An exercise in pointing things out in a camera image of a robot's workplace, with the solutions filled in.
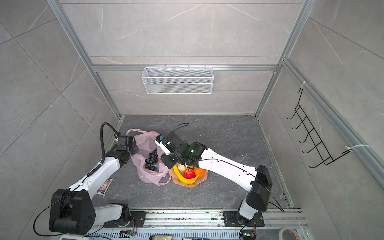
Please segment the red fake strawberry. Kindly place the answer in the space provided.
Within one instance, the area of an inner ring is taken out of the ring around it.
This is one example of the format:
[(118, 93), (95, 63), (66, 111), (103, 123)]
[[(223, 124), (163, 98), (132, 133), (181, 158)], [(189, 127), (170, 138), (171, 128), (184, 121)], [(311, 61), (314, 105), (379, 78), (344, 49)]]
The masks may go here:
[(185, 170), (184, 171), (184, 178), (185, 179), (194, 179), (196, 177), (194, 170)]

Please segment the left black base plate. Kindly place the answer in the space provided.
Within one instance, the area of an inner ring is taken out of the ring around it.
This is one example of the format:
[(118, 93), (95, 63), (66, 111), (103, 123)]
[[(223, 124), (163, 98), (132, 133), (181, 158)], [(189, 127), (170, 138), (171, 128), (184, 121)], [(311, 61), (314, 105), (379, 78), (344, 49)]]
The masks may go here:
[(147, 212), (144, 211), (134, 211), (130, 212), (130, 217), (127, 220), (115, 220), (104, 223), (105, 228), (142, 228), (146, 220)]

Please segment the pink plastic bag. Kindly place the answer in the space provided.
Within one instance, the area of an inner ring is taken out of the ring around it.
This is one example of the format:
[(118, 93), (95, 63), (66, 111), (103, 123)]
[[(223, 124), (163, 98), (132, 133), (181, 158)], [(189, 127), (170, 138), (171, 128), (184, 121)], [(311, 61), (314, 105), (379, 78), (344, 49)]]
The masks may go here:
[(168, 168), (160, 161), (164, 152), (156, 144), (159, 133), (131, 129), (127, 131), (127, 135), (134, 137), (139, 148), (139, 152), (132, 156), (132, 162), (137, 168), (140, 180), (157, 186), (168, 184), (172, 177)]

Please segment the small printed card box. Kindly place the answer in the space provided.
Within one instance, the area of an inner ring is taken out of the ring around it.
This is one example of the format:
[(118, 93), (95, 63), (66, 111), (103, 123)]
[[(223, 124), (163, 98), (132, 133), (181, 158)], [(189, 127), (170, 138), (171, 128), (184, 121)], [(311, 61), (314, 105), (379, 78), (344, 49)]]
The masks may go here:
[(104, 198), (108, 193), (108, 190), (110, 189), (113, 182), (114, 182), (113, 179), (106, 179), (106, 181), (99, 187), (96, 194)]

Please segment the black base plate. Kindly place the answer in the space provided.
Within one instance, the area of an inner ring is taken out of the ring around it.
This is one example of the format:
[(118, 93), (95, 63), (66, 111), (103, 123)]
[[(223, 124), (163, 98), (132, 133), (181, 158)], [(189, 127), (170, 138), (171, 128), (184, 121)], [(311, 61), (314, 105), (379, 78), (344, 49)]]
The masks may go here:
[(225, 227), (264, 227), (265, 222), (261, 212), (255, 213), (251, 220), (240, 216), (238, 211), (224, 211), (223, 218)]
[(115, 220), (104, 223), (105, 228), (142, 228), (146, 220), (147, 212), (144, 211), (134, 211), (130, 212), (130, 217), (127, 220)]

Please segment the beige fake fruit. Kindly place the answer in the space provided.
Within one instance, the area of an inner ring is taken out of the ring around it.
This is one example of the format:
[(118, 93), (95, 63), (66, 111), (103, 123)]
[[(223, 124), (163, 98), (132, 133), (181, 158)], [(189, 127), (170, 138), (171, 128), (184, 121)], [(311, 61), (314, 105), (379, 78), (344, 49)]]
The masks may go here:
[(181, 164), (177, 164), (177, 168), (179, 170), (179, 172), (181, 174), (184, 174), (185, 170), (186, 170), (186, 167), (184, 165), (181, 165)]

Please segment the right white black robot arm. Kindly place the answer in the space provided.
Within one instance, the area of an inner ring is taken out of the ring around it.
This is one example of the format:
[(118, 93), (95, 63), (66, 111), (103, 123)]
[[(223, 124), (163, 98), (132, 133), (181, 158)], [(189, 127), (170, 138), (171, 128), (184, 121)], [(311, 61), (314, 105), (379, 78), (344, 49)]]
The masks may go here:
[(157, 136), (155, 143), (164, 152), (161, 161), (169, 169), (177, 164), (188, 169), (197, 167), (221, 175), (247, 191), (245, 200), (233, 217), (235, 223), (250, 224), (256, 214), (267, 210), (273, 184), (265, 166), (250, 167), (237, 163), (201, 143), (188, 144), (174, 132), (169, 133), (167, 137)]

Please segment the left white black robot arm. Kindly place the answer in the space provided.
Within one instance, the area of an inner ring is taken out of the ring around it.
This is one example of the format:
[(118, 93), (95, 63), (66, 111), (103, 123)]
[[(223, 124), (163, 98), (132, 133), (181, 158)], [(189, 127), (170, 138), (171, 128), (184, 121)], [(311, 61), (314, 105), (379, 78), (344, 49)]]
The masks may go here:
[(127, 204), (94, 207), (92, 199), (103, 183), (134, 154), (139, 152), (132, 136), (119, 136), (117, 144), (95, 168), (67, 189), (52, 196), (49, 230), (55, 233), (85, 235), (92, 227), (107, 222), (125, 226), (132, 216)]

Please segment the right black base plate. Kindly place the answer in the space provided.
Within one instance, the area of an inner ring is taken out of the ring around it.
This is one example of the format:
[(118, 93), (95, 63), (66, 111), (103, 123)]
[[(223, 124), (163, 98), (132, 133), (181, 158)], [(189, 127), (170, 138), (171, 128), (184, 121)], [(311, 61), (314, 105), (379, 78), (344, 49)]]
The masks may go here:
[(261, 212), (255, 213), (251, 220), (240, 216), (238, 211), (224, 211), (223, 218), (225, 227), (264, 227), (265, 222)]

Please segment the pink scalloped bowl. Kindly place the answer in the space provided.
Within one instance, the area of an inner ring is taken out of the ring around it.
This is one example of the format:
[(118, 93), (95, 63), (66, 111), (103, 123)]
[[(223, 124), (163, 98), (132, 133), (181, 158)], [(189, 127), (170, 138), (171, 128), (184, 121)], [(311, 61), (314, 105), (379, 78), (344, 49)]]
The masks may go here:
[(194, 170), (184, 168), (181, 171), (178, 166), (174, 166), (172, 169), (169, 169), (169, 173), (176, 185), (188, 188), (193, 188), (208, 178), (208, 171), (199, 168)]

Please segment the dark fake grapes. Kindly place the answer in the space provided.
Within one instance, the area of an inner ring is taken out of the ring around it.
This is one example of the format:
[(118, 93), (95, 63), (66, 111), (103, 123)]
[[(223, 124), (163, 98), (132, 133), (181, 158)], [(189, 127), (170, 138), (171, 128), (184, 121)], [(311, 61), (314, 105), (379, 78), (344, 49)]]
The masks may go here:
[(145, 159), (145, 169), (157, 172), (159, 170), (159, 158), (157, 150), (153, 150), (149, 153), (148, 157)]

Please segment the yellow fake banana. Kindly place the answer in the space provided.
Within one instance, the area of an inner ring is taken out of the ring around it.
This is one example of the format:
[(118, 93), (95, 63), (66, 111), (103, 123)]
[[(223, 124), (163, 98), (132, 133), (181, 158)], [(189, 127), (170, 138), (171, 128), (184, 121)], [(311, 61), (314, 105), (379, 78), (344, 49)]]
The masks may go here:
[(173, 171), (176, 174), (177, 178), (184, 184), (191, 185), (194, 184), (199, 177), (195, 177), (194, 179), (185, 179), (181, 173), (179, 172), (178, 168), (176, 165), (173, 166)]

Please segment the orange fake fruit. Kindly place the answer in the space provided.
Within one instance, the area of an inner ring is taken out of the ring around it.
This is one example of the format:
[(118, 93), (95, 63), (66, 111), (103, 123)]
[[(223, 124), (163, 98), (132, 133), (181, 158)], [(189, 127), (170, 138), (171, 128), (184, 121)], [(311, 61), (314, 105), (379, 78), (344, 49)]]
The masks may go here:
[(194, 168), (194, 173), (196, 177), (202, 178), (205, 175), (206, 171), (201, 168)]

